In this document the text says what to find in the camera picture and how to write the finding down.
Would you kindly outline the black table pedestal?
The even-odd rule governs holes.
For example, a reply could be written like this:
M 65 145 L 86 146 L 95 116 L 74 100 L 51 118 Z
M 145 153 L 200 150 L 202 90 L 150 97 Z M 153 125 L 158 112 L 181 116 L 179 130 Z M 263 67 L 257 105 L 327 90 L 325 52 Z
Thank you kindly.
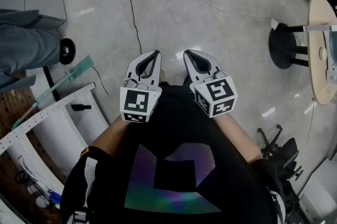
M 280 69 L 288 69 L 292 65 L 308 67 L 309 61 L 296 58 L 297 54 L 308 55 L 308 47 L 296 43 L 293 32 L 285 23 L 279 23 L 269 34 L 269 53 L 273 63 Z

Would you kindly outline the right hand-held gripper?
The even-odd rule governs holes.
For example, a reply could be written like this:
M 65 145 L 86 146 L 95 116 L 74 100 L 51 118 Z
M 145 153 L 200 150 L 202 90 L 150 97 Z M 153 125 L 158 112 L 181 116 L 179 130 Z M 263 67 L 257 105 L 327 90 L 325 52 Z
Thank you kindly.
M 217 60 L 204 52 L 187 49 L 183 54 L 184 64 L 193 82 L 191 90 L 199 107 L 214 118 L 231 112 L 238 98 L 231 76 L 225 75 Z

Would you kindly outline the person's right forearm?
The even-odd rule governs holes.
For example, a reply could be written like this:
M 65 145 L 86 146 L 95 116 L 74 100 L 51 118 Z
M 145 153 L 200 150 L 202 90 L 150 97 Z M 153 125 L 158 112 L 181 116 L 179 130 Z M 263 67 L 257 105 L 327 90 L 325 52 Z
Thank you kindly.
M 214 120 L 223 134 L 248 163 L 253 163 L 256 160 L 263 158 L 256 143 L 229 113 L 219 115 L 215 117 Z

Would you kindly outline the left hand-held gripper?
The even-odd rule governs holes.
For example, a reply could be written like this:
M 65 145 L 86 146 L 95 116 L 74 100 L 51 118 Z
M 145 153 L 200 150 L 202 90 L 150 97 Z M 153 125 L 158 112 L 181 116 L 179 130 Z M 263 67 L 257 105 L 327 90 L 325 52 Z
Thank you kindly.
M 160 51 L 152 50 L 129 63 L 125 85 L 120 88 L 120 114 L 123 121 L 149 121 L 162 93 L 161 87 L 149 87 L 159 84 L 161 61 Z

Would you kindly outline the white microwave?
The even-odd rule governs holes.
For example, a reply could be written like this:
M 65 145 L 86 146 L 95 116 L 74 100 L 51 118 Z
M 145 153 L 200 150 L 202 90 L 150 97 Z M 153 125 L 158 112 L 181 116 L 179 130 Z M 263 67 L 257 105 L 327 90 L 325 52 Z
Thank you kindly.
M 337 85 L 337 25 L 305 25 L 304 32 L 309 32 L 309 36 L 319 32 L 323 35 L 316 48 L 309 49 L 309 53 L 313 53 L 314 58 L 318 58 L 318 62 L 323 62 L 325 70 L 325 80 Z M 327 50 L 327 60 L 323 61 L 319 58 L 319 48 L 325 47 Z

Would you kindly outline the green duster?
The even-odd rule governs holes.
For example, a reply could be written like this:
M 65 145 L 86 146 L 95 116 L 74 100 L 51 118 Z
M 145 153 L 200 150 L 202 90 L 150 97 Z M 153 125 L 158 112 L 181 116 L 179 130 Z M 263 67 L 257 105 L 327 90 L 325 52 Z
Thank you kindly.
M 63 77 L 59 82 L 57 82 L 54 86 L 52 86 L 48 91 L 43 93 L 34 104 L 30 107 L 29 110 L 27 110 L 24 115 L 19 118 L 15 124 L 12 126 L 11 130 L 14 130 L 17 128 L 24 118 L 28 116 L 28 114 L 35 108 L 37 107 L 48 95 L 50 95 L 54 90 L 58 88 L 61 84 L 63 84 L 65 81 L 69 80 L 70 82 L 74 81 L 76 78 L 80 77 L 81 74 L 86 72 L 89 68 L 93 66 L 93 61 L 90 57 L 90 55 L 86 56 L 81 62 L 79 62 L 73 69 L 70 71 L 66 72 L 66 76 Z

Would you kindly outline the person's black printed shirt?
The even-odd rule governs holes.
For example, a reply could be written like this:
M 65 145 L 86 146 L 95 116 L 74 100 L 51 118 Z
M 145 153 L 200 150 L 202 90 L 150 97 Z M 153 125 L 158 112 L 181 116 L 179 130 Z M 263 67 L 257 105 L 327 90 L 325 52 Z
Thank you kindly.
M 117 154 L 89 146 L 69 174 L 62 224 L 284 224 L 277 173 L 248 163 L 184 86 L 162 83 Z

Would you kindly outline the black caster wheel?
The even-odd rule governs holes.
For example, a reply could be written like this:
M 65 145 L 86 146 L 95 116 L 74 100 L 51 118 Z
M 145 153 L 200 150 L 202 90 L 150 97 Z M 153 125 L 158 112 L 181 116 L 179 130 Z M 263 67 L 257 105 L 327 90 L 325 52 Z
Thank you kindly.
M 60 41 L 60 63 L 63 65 L 70 64 L 76 55 L 75 43 L 70 38 L 64 38 Z

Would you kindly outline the person's left forearm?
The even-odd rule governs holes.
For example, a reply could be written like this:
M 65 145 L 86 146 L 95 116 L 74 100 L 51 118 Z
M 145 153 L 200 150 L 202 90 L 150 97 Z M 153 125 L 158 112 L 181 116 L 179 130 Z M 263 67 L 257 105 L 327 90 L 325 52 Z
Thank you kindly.
M 129 121 L 123 121 L 121 116 L 118 116 L 112 124 L 94 140 L 92 146 L 114 157 L 118 152 L 129 125 Z

